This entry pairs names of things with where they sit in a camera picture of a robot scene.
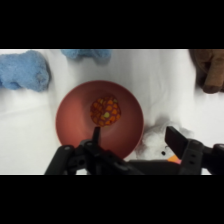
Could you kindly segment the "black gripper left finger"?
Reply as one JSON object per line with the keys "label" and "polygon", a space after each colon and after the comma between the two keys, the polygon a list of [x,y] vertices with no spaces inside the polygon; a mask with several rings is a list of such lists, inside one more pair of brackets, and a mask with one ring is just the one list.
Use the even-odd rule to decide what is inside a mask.
{"label": "black gripper left finger", "polygon": [[91,139],[83,140],[78,147],[60,146],[45,175],[76,175],[85,169],[89,175],[142,175],[142,172],[120,159],[110,150],[100,147],[101,128],[96,127]]}

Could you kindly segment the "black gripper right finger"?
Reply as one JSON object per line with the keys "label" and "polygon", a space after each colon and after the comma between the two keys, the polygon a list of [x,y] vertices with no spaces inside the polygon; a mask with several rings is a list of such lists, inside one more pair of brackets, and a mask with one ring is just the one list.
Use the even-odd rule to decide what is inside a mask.
{"label": "black gripper right finger", "polygon": [[165,142],[181,160],[180,175],[200,175],[203,169],[212,175],[224,175],[224,144],[207,147],[186,138],[172,126],[166,128]]}

